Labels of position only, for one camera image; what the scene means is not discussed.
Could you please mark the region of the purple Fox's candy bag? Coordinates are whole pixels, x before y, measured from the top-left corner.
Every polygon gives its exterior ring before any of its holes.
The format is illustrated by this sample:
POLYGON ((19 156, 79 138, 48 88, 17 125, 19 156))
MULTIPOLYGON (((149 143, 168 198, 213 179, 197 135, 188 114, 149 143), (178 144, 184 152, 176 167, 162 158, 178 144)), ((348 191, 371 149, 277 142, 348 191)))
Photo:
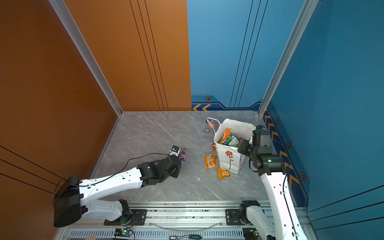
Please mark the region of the purple Fox's candy bag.
POLYGON ((183 149, 181 149, 181 151, 180 151, 180 153, 178 155, 178 158, 180 159, 180 161, 182 163, 186 161, 185 155, 186 155, 186 148, 183 148, 183 149))

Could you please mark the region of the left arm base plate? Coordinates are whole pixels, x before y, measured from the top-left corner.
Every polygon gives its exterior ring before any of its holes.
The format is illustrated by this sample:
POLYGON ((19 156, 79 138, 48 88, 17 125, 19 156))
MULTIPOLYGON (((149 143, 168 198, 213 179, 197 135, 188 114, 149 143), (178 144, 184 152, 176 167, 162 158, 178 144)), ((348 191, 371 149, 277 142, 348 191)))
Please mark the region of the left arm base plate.
POLYGON ((147 212, 145 209, 131 210, 129 217, 122 215, 115 221, 105 220, 104 226, 144 226, 147 212))

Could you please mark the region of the green circuit board left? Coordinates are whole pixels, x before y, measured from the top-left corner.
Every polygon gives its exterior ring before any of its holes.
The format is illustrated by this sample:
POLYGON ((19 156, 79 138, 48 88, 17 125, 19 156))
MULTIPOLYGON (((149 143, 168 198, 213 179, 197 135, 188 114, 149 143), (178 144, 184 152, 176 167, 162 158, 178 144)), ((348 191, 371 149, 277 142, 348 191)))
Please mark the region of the green circuit board left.
POLYGON ((115 240, 135 240, 136 236, 129 228, 116 228, 114 231, 115 240))

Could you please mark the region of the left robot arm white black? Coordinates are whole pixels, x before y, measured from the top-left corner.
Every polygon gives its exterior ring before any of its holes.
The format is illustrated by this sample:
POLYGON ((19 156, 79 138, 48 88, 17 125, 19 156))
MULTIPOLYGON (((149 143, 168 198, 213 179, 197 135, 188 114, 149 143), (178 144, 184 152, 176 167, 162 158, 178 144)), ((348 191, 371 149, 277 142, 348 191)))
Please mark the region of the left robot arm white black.
POLYGON ((177 178, 182 167, 178 156, 168 155, 162 160, 145 162, 115 175, 79 180, 70 177, 54 194, 54 227, 62 228, 81 219, 104 219, 107 225, 118 225, 129 220, 128 202, 104 201, 103 198, 131 189, 154 186, 168 177, 177 178))

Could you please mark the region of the pink bear keychain toy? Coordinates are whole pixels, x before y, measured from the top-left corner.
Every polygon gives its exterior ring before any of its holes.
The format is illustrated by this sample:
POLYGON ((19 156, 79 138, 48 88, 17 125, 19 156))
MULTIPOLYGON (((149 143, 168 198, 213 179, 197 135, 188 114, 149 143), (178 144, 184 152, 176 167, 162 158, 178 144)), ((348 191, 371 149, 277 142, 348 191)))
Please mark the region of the pink bear keychain toy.
POLYGON ((216 126, 217 126, 216 123, 215 123, 213 120, 209 120, 209 119, 207 119, 206 122, 207 122, 208 126, 209 126, 211 129, 215 129, 216 126))

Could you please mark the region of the aluminium corner post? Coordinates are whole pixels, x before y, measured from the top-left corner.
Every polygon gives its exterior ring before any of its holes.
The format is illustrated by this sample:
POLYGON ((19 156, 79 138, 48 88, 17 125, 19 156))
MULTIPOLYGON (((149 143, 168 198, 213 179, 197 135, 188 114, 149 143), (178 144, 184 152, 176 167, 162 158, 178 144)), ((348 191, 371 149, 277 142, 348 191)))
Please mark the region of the aluminium corner post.
POLYGON ((275 69, 275 72, 271 78, 268 88, 263 97, 262 103, 258 110, 258 116, 262 117, 270 104, 274 93, 286 71, 286 68, 297 48, 298 43, 313 15, 313 12, 318 4, 319 0, 306 0, 300 11, 300 14, 295 22, 290 37, 275 69))
POLYGON ((99 64, 97 63, 91 49, 89 48, 85 38, 83 37, 79 27, 77 26, 74 18, 72 17, 66 3, 62 0, 49 0, 55 13, 59 17, 71 40, 75 44, 77 50, 81 54, 83 60, 87 64, 89 70, 93 74, 101 90, 109 101, 111 107, 118 117, 123 113, 123 109, 119 104, 112 88, 110 87, 104 73, 102 72, 99 64))

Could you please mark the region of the green white snack bag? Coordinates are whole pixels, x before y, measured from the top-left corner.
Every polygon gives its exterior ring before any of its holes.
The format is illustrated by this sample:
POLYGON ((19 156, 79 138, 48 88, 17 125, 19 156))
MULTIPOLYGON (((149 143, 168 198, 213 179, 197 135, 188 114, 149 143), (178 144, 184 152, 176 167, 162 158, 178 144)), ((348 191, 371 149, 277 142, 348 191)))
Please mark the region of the green white snack bag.
POLYGON ((224 145, 224 146, 237 148, 240 144, 240 141, 238 140, 238 138, 236 136, 230 135, 230 136, 226 137, 224 140, 222 140, 220 142, 220 144, 224 145))

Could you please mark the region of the orange yellow snack pouch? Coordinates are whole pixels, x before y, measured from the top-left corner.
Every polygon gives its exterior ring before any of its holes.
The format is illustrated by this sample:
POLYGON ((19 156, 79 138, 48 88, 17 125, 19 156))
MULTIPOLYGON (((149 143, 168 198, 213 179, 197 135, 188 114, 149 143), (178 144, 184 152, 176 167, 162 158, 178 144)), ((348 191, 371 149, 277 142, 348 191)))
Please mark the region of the orange yellow snack pouch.
POLYGON ((205 155, 205 167, 206 169, 211 169, 211 168, 218 168, 217 164, 217 154, 207 154, 205 155))

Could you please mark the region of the left aluminium corner post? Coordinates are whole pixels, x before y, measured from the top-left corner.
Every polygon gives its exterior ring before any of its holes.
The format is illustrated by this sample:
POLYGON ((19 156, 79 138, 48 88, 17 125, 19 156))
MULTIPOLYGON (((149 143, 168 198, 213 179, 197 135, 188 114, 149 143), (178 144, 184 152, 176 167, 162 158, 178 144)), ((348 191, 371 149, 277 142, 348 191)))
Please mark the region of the left aluminium corner post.
POLYGON ((118 117, 123 113, 123 109, 119 104, 112 88, 110 87, 104 73, 102 72, 99 64, 97 63, 91 49, 89 48, 85 38, 83 37, 79 27, 77 26, 74 18, 72 17, 66 3, 62 0, 49 0, 55 13, 59 17, 71 40, 75 44, 77 50, 81 54, 83 60, 87 64, 89 70, 93 74, 101 90, 109 101, 111 107, 118 117))

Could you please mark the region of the white paper bag with flower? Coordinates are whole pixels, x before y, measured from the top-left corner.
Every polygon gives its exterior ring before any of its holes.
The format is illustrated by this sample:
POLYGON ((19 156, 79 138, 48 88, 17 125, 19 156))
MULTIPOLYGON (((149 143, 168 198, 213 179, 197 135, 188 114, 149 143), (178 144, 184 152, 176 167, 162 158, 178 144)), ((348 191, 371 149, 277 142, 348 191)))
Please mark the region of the white paper bag with flower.
POLYGON ((220 122, 214 118, 207 118, 216 123, 214 130, 214 144, 216 144, 216 152, 218 155, 220 168, 229 171, 232 174, 238 174, 246 156, 238 152, 238 147, 229 147, 221 145, 221 138, 225 129, 230 129, 230 134, 236 136, 240 143, 243 140, 250 140, 255 126, 250 123, 240 122, 232 119, 225 119, 220 122))

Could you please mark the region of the right aluminium corner post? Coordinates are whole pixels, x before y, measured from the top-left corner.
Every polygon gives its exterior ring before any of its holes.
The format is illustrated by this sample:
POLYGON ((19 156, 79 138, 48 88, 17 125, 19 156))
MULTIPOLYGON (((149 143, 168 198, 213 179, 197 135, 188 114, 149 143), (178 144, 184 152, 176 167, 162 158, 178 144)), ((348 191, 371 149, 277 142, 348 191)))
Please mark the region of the right aluminium corner post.
POLYGON ((290 37, 275 69, 275 72, 271 78, 268 88, 263 97, 262 103, 258 110, 258 116, 262 117, 270 104, 274 93, 286 71, 286 68, 297 48, 298 43, 313 15, 313 12, 318 4, 319 0, 306 0, 300 11, 300 14, 295 22, 290 37))

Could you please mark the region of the aluminium front rail frame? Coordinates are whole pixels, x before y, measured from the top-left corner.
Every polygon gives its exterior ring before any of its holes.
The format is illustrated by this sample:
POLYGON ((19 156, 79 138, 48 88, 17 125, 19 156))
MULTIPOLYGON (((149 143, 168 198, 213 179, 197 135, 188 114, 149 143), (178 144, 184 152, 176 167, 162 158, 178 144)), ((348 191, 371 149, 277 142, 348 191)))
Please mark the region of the aluminium front rail frame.
POLYGON ((167 240, 170 236, 201 235, 204 240, 259 240, 253 225, 228 226, 226 209, 239 201, 130 203, 131 210, 145 209, 144 226, 104 226, 102 220, 80 220, 60 228, 56 240, 115 240, 116 228, 129 228, 135 240, 167 240))

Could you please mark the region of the orange Fox's candy bag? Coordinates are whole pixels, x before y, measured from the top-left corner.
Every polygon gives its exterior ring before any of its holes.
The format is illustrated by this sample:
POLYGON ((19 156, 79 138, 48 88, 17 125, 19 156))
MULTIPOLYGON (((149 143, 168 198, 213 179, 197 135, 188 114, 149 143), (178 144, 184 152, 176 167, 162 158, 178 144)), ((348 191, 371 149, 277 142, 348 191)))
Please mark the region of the orange Fox's candy bag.
POLYGON ((221 142, 226 142, 231 137, 230 129, 225 129, 221 142))

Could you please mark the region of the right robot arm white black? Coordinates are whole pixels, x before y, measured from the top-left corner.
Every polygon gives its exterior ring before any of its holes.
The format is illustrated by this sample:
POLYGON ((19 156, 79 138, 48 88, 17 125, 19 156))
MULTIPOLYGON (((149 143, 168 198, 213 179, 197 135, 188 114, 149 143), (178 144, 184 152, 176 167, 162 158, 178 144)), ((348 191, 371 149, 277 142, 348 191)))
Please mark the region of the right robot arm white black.
POLYGON ((273 214, 271 221, 259 204, 244 201, 240 212, 246 224, 256 228, 262 240, 307 240, 299 222, 287 181, 286 167, 270 146, 259 146, 244 140, 238 152, 249 157, 267 190, 273 214))

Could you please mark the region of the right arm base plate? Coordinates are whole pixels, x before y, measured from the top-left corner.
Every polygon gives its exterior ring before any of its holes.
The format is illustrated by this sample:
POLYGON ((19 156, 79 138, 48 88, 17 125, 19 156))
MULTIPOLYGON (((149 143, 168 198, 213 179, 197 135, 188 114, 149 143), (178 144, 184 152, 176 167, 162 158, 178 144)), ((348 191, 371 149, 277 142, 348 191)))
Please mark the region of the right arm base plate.
POLYGON ((249 225, 250 222, 246 218, 244 210, 226 209, 226 223, 228 226, 249 225))

